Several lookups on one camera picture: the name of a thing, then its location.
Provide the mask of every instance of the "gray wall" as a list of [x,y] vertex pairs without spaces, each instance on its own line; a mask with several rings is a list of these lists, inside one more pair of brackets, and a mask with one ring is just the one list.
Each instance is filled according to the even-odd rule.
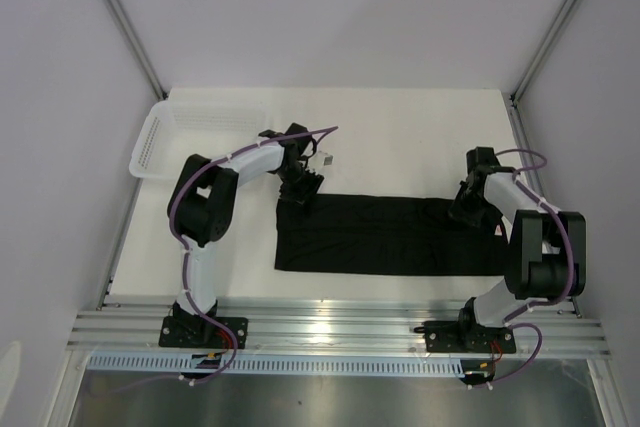
[[508,90],[560,0],[123,0],[164,84]]
[[101,0],[0,9],[0,350],[23,343],[2,425],[35,426],[107,264],[153,99]]
[[522,106],[549,196],[587,217],[582,304],[603,320],[640,419],[640,0],[584,0]]

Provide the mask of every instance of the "purple cable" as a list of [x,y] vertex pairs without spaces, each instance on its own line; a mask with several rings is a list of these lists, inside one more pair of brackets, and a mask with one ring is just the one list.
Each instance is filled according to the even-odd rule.
[[543,167],[545,167],[547,165],[547,158],[542,155],[539,152],[536,152],[535,150],[530,150],[530,149],[507,149],[507,150],[502,150],[500,152],[498,152],[496,154],[496,157],[499,157],[501,155],[504,154],[511,154],[511,153],[518,153],[518,154],[529,154],[532,157],[538,157],[542,163],[541,164],[534,164],[534,165],[530,165],[528,167],[520,167],[519,169],[516,169],[515,172],[513,173],[513,178],[515,180],[515,178],[518,176],[518,174],[522,173],[522,172],[530,172],[533,170],[538,170],[541,169]]
[[184,198],[184,196],[186,195],[186,193],[189,191],[189,189],[193,186],[193,184],[196,182],[196,180],[198,180],[198,178],[204,174],[205,172],[207,172],[209,169],[212,169],[213,167],[215,167],[216,165],[220,165],[223,164],[229,160],[231,160],[233,157],[237,157],[240,154],[244,154],[245,152],[249,152],[251,150],[254,149],[258,149],[260,148],[261,145],[267,145],[267,144],[271,144],[274,142],[282,142],[283,140],[292,140],[292,139],[299,139],[302,137],[309,137],[309,136],[313,136],[313,135],[317,135],[317,134],[322,134],[322,136],[320,137],[320,139],[318,140],[318,144],[322,141],[322,139],[324,139],[327,135],[329,135],[330,133],[336,131],[338,129],[338,126],[334,126],[334,127],[328,127],[326,129],[320,129],[320,130],[314,130],[311,132],[304,132],[301,134],[293,134],[293,135],[283,135],[280,137],[274,137],[272,139],[266,139],[260,143],[255,143],[255,144],[251,144],[251,145],[247,145],[245,147],[242,147],[241,149],[236,150],[235,152],[231,153],[229,156],[227,157],[222,157],[220,159],[217,160],[213,160],[211,162],[209,162],[208,164],[204,165],[203,167],[201,167],[200,169],[198,169],[191,177],[189,177],[189,179],[185,182],[185,184],[182,186],[182,188],[180,189],[180,191],[178,191],[178,195],[176,195],[175,200],[173,201],[173,204],[171,204],[171,209],[169,212],[169,229],[171,230],[171,234],[173,234],[173,236],[178,239],[178,241],[184,246],[186,252],[184,254],[184,258],[182,261],[182,286],[185,290],[185,297],[187,298],[187,301],[189,302],[189,305],[191,305],[191,308],[193,309],[193,311],[198,314],[200,317],[202,317],[204,320],[206,320],[207,322],[209,322],[210,324],[214,325],[215,327],[217,327],[218,329],[223,330],[227,335],[229,335],[231,342],[233,344],[233,352],[231,353],[231,358],[225,362],[224,365],[222,365],[221,367],[219,367],[215,372],[212,372],[211,374],[207,375],[204,378],[198,379],[198,380],[191,380],[190,382],[192,382],[193,384],[203,384],[208,382],[209,380],[219,376],[220,374],[222,374],[222,372],[224,372],[225,370],[227,370],[229,368],[229,366],[231,365],[231,363],[233,362],[233,360],[236,358],[236,354],[238,353],[238,339],[236,338],[235,334],[231,331],[231,329],[229,329],[226,325],[216,321],[215,319],[209,317],[207,314],[205,314],[204,312],[202,312],[202,310],[200,310],[200,308],[196,305],[195,301],[193,300],[193,297],[191,296],[191,291],[189,289],[189,244],[187,243],[186,240],[184,240],[182,238],[182,236],[178,233],[177,229],[176,229],[176,213],[178,211],[178,205],[180,205],[180,202],[182,202],[182,199]]

